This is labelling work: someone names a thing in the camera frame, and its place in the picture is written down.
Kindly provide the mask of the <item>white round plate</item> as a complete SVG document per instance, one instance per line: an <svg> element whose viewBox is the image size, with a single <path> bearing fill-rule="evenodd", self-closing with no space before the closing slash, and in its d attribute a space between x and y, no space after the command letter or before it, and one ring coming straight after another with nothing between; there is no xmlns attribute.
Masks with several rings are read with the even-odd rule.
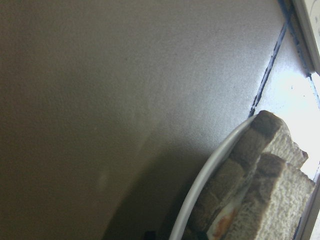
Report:
<svg viewBox="0 0 320 240"><path fill-rule="evenodd" d="M241 136L250 127L251 122L256 117L256 115L253 115L236 127L213 151L208 160L205 162L183 201L168 238L169 240L180 240L182 238L191 212L209 177L226 160L233 147L237 144Z"/></svg>

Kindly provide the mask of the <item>bread slice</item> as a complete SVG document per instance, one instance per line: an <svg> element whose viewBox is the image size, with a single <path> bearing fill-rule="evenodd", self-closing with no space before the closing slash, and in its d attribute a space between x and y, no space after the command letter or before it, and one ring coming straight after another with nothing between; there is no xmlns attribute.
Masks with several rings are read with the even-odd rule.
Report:
<svg viewBox="0 0 320 240"><path fill-rule="evenodd" d="M300 147L292 140L287 124L281 118L277 117L271 112L262 110L256 115L256 118L251 122L250 127L240 137L239 141L235 144L225 161L209 177L203 189L216 174L225 174L228 172L228 170L223 169L223 164L229 163L230 161L236 163L235 165L231 166L232 168L235 168L236 170L243 170L243 178L246 179L247 176L257 167L258 159L263 154L276 155L299 169L301 172L303 172L303 164L308 159L307 153L301 150ZM193 215L192 212L187 221L181 240L206 240L204 236L197 235L197 233L191 228L190 217ZM296 229L299 225L299 221L303 212L298 219L298 224L295 228L293 237L296 233Z"/></svg>
<svg viewBox="0 0 320 240"><path fill-rule="evenodd" d="M238 193L245 193L241 206L222 240L289 240L293 237L315 184L284 159L265 153L257 167L244 171L225 162L227 173L217 173L200 193L192 210L190 227L208 240L214 219Z"/></svg>

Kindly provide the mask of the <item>cream bear serving tray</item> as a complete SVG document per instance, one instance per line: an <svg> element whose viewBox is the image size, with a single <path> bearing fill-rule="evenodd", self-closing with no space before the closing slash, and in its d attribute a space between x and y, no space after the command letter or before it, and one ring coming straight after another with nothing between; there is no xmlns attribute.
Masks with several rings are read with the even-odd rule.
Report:
<svg viewBox="0 0 320 240"><path fill-rule="evenodd" d="M314 71L320 74L320 0L293 0L311 56Z"/></svg>

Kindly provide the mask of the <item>fried egg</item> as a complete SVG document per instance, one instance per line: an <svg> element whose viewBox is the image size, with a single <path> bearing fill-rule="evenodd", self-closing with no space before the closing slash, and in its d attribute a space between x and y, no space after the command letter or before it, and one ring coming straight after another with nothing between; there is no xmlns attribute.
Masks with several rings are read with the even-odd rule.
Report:
<svg viewBox="0 0 320 240"><path fill-rule="evenodd" d="M221 240L223 238L232 224L234 217L237 215L244 196L245 193L238 193L218 213L206 232L209 240Z"/></svg>

